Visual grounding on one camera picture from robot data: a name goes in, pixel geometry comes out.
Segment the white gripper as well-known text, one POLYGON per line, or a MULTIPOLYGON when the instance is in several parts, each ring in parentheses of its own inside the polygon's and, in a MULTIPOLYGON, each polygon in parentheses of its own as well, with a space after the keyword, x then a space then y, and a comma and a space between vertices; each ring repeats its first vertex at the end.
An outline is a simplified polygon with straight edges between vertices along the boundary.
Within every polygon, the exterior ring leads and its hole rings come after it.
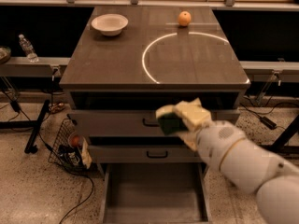
POLYGON ((192 132, 209 122, 197 134, 182 132, 178 137, 189 149, 197 150, 202 161, 214 170, 219 171, 228 151, 246 138, 243 131, 228 121, 210 122, 211 113, 202 107, 199 98, 191 102, 182 101, 173 107, 173 111, 192 132))

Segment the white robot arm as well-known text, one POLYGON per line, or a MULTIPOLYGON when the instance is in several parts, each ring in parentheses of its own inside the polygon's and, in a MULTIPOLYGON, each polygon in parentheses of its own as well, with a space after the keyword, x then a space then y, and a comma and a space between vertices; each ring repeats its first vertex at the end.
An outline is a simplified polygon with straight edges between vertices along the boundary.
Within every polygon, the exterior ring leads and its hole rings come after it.
POLYGON ((268 224, 299 224, 299 169, 257 146, 234 124, 214 121, 199 100, 173 107, 188 130, 179 137, 212 170, 253 194, 268 224))

